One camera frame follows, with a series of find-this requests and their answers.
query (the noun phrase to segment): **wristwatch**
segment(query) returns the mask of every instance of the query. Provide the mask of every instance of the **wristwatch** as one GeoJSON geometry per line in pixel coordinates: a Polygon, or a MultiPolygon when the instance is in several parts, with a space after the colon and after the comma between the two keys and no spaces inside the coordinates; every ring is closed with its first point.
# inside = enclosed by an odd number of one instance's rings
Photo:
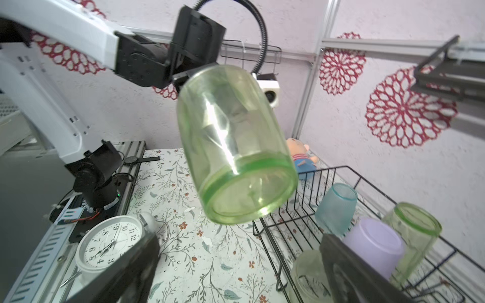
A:
{"type": "Polygon", "coordinates": [[[131,157],[127,157],[123,162],[125,165],[132,166],[137,163],[150,162],[150,161],[160,161],[160,157],[138,158],[137,156],[131,156],[131,157]]]}

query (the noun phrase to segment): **red floral wall decal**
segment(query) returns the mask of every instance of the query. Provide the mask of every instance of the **red floral wall decal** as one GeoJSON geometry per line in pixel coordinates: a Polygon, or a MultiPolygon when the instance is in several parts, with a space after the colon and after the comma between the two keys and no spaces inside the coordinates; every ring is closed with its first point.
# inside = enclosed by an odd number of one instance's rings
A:
{"type": "MultiPolygon", "coordinates": [[[[106,18],[104,13],[96,7],[93,1],[79,0],[75,2],[81,4],[91,12],[106,18]]],[[[37,43],[43,54],[49,56],[54,63],[62,65],[68,70],[77,71],[82,75],[88,73],[96,74],[100,70],[106,70],[101,63],[93,58],[38,32],[32,31],[32,40],[37,43]]]]}
{"type": "Polygon", "coordinates": [[[413,72],[411,67],[387,76],[367,105],[367,127],[391,146],[408,148],[434,140],[458,114],[455,102],[411,91],[413,72]]]}
{"type": "Polygon", "coordinates": [[[173,84],[170,84],[169,86],[165,87],[164,89],[160,89],[158,87],[152,86],[153,90],[159,94],[162,95],[164,98],[170,98],[172,100],[177,100],[177,90],[175,89],[175,86],[173,84]]]}
{"type": "MultiPolygon", "coordinates": [[[[337,38],[360,39],[354,32],[346,32],[337,38]]],[[[320,84],[327,93],[341,95],[357,82],[366,62],[365,52],[329,48],[320,65],[320,84]]]]}

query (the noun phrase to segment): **wire dish rack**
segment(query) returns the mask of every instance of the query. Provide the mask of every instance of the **wire dish rack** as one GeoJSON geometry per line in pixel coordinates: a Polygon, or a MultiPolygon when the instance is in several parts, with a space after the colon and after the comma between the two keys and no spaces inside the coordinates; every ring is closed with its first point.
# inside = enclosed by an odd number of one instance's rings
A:
{"type": "MultiPolygon", "coordinates": [[[[349,166],[302,173],[300,178],[294,196],[284,206],[259,221],[253,221],[253,234],[261,240],[275,271],[276,290],[282,291],[288,302],[290,287],[298,301],[304,302],[290,278],[292,264],[302,251],[319,249],[326,231],[316,225],[314,215],[334,183],[351,185],[358,193],[351,228],[359,218],[381,219],[397,204],[349,166]]],[[[402,291],[420,303],[478,303],[485,302],[484,281],[485,269],[480,264],[439,237],[407,283],[402,285],[402,291]]]]}

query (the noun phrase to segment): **white floral tablecloth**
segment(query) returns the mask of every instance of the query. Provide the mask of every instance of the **white floral tablecloth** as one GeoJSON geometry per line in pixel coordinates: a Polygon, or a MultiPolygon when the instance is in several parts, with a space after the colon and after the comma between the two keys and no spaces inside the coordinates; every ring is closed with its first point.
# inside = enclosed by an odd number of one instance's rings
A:
{"type": "Polygon", "coordinates": [[[285,302],[252,223],[209,221],[183,150],[145,151],[144,157],[155,156],[160,161],[141,164],[128,210],[150,212],[170,226],[148,302],[285,302]]]}

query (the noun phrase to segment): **pig plush toy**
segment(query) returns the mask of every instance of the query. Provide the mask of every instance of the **pig plush toy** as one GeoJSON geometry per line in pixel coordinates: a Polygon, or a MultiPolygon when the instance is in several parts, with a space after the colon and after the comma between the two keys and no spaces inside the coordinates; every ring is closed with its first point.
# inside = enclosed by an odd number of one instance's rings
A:
{"type": "MultiPolygon", "coordinates": [[[[286,140],[286,144],[288,145],[288,148],[290,149],[291,157],[295,162],[297,173],[311,172],[317,169],[317,166],[315,165],[315,163],[318,162],[318,157],[307,156],[307,151],[310,149],[310,147],[307,144],[303,144],[300,141],[293,138],[289,138],[288,140],[286,140]]],[[[306,174],[299,175],[300,180],[305,180],[305,178],[310,179],[312,177],[313,177],[313,173],[307,174],[307,175],[306,174]]]]}

